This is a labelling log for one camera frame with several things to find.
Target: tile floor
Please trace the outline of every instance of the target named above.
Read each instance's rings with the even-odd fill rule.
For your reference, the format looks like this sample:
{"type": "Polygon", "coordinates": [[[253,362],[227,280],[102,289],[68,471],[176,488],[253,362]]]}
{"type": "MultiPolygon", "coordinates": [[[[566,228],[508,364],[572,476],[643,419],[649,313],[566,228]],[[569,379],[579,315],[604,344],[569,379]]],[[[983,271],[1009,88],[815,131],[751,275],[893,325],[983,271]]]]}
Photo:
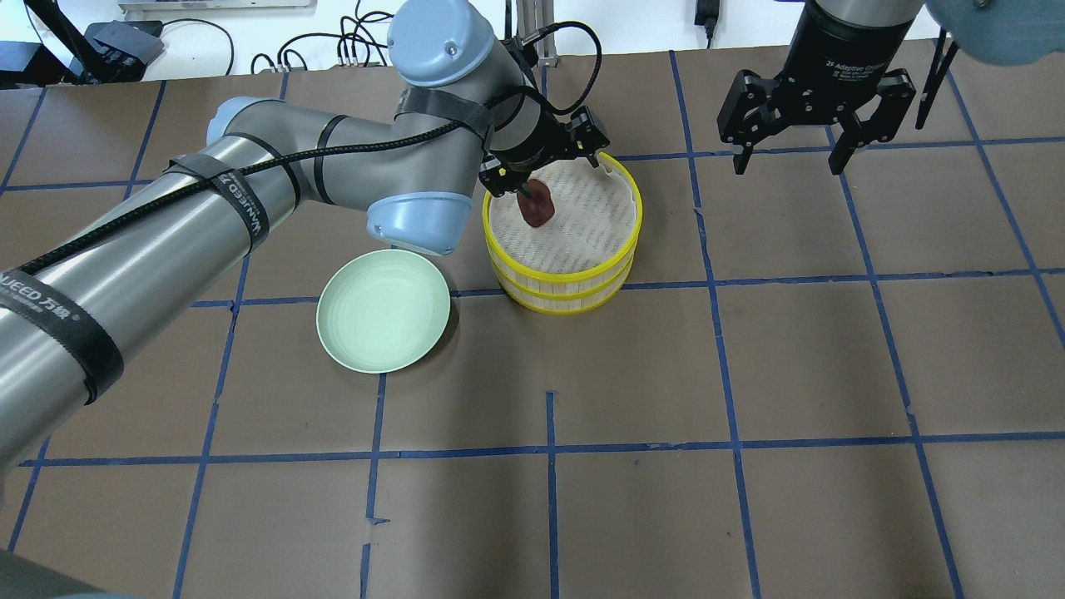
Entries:
{"type": "MultiPolygon", "coordinates": [[[[606,59],[590,104],[646,216],[629,285],[583,317],[502,295],[472,218],[437,260],[446,340],[345,371],[315,302],[380,245],[305,205],[15,469],[0,548],[147,598],[1060,597],[1065,56],[960,58],[928,130],[843,177],[824,129],[736,177],[721,98],[784,55],[606,59]]],[[[553,97],[589,68],[564,58],[553,97]]],[[[227,96],[387,119],[397,82],[0,93],[0,262],[197,147],[227,96]]]]}

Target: brown object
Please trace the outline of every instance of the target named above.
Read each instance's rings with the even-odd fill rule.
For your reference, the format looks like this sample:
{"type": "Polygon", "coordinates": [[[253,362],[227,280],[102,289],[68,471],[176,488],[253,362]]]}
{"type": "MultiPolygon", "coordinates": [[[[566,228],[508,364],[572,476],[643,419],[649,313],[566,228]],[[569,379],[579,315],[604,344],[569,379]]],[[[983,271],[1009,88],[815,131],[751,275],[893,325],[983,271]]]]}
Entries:
{"type": "Polygon", "coordinates": [[[555,215],[555,203],[551,199],[551,190],[539,179],[529,179],[528,190],[531,195],[518,192],[518,208],[522,218],[530,227],[541,227],[555,215]]]}

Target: plate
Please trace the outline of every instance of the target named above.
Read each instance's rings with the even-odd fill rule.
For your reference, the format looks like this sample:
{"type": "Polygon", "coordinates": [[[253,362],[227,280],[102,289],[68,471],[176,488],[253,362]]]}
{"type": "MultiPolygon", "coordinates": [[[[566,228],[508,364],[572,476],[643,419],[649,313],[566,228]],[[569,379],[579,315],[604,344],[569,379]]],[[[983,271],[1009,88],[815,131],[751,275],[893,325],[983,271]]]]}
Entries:
{"type": "Polygon", "coordinates": [[[380,249],[337,271],[322,291],[315,320],[332,359],[379,374],[427,354],[450,309],[447,282],[432,262],[404,249],[380,249]]]}

